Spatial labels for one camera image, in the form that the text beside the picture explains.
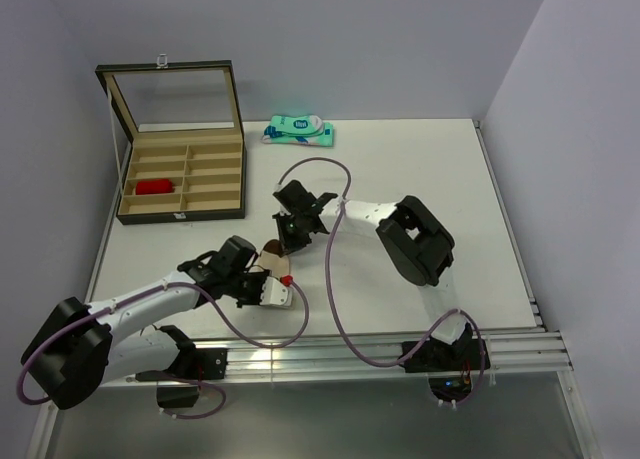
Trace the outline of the beige brown striped sock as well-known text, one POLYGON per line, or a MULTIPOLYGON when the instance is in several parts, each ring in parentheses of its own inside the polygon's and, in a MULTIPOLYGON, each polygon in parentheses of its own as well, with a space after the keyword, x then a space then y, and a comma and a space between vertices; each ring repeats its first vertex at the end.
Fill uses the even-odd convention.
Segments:
POLYGON ((267 241, 250 267, 250 272, 269 271, 270 275, 280 279, 291 274, 289 257, 284 254, 282 243, 278 239, 267 241))

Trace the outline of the red sock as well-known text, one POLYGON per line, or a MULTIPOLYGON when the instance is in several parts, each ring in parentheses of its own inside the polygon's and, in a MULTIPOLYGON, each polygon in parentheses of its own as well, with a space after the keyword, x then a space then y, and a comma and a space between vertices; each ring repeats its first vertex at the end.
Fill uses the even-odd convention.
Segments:
POLYGON ((141 180, 135 185, 137 196, 171 194, 175 186, 168 178, 141 180))

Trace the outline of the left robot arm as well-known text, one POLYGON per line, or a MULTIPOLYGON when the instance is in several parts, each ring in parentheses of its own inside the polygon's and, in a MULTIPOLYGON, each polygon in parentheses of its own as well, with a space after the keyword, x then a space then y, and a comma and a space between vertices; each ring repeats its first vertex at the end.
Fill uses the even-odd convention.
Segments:
POLYGON ((200 351, 181 329, 162 325, 174 314, 215 306, 229 297, 238 307, 277 306, 289 291, 261 260, 262 254, 239 236, 179 264, 175 271, 129 294, 84 304, 61 301, 21 357, 17 383, 21 402, 32 378, 45 401, 73 408, 102 384, 130 375, 176 380, 201 388, 204 379, 223 375, 222 360, 200 351))

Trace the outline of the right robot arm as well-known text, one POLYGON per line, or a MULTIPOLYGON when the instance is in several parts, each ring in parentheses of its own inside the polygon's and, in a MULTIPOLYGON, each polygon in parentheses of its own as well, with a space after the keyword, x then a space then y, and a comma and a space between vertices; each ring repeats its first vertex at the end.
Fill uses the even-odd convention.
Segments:
POLYGON ((455 241, 435 215, 412 195, 391 203, 351 200, 345 194, 324 193, 317 197, 300 181, 277 185, 273 193, 281 211, 274 215, 284 252, 298 252, 311 244, 311 236, 328 236, 324 254, 324 280, 329 308, 345 345, 362 362, 376 368, 391 368, 408 362, 420 349, 433 346, 435 362, 452 369, 468 353, 467 345, 478 331, 476 322, 459 308, 447 309, 434 302, 433 324, 415 345, 398 359, 381 362, 363 354, 347 334, 339 317, 333 289, 331 259, 340 232, 378 239, 399 275, 417 288, 437 288, 453 265, 455 241))

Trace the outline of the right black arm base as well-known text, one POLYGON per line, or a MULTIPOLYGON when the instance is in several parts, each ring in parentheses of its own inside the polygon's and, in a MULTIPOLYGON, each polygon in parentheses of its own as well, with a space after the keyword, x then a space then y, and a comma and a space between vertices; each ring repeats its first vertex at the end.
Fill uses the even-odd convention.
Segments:
POLYGON ((429 379, 433 395, 442 401, 460 401, 473 391, 472 374, 491 365, 484 340, 471 339, 463 349, 436 340, 427 341, 409 359, 400 364, 406 373, 449 373, 429 379))

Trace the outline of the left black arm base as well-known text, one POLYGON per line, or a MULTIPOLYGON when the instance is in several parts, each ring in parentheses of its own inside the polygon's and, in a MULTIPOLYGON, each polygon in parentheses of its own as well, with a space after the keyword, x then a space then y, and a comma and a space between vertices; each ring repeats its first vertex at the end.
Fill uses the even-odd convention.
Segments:
POLYGON ((164 412, 189 417, 199 400, 214 392, 219 397, 218 405, 208 411, 214 414, 226 403, 226 392, 214 381, 222 380, 226 374, 227 352, 225 348, 213 350, 192 349, 182 351, 165 370, 149 370, 135 375, 138 382, 173 381, 178 386, 156 387, 156 402, 164 412))

